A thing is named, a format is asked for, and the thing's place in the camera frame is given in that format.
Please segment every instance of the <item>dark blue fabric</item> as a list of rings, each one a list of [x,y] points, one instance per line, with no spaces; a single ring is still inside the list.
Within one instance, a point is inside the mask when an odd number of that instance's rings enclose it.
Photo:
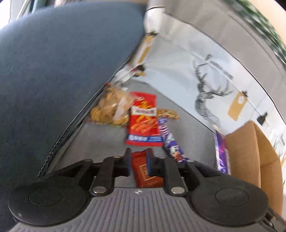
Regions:
[[[0,30],[0,231],[9,191],[37,176],[50,149],[143,36],[144,5],[73,3]]]

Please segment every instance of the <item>purple and white wrapper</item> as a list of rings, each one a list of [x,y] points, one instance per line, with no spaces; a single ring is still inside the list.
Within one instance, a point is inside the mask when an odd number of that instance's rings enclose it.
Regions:
[[[225,137],[216,129],[214,129],[214,141],[217,159],[217,170],[230,175],[231,168],[229,163],[229,154],[225,146]]]
[[[184,152],[175,141],[173,134],[167,127],[167,121],[166,118],[158,120],[158,128],[162,136],[164,148],[178,163],[185,163],[189,158],[185,156]]]

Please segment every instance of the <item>gray fabric bottom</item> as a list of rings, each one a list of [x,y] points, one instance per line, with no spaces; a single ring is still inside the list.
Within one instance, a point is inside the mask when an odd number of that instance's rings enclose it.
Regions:
[[[210,167],[215,166],[215,143],[213,133],[203,124],[189,115],[175,103],[170,101],[151,86],[133,79],[126,82],[128,91],[140,91],[157,95],[157,107],[176,110],[180,120],[170,119],[168,127],[172,131],[185,154],[198,162]],[[92,159],[93,162],[102,162],[104,158],[114,155],[123,155],[130,147],[133,152],[142,151],[147,147],[137,147],[125,144],[127,128],[84,124],[70,143],[66,152],[59,159],[54,170],[61,169],[83,159]],[[155,156],[165,155],[162,147],[153,147]],[[128,177],[118,177],[116,187],[135,187],[133,173]]]

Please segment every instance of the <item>green leaf pattern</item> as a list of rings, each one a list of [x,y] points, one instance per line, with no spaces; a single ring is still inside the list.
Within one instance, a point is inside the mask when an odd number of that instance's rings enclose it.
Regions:
[[[248,0],[224,0],[262,36],[286,68],[286,47],[275,28]]]

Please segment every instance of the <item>bag of cookies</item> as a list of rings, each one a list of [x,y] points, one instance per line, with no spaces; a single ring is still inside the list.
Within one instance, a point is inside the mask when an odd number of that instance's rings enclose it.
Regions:
[[[106,88],[105,95],[90,112],[90,119],[97,124],[127,125],[129,121],[128,109],[135,97],[123,91],[118,86]]]

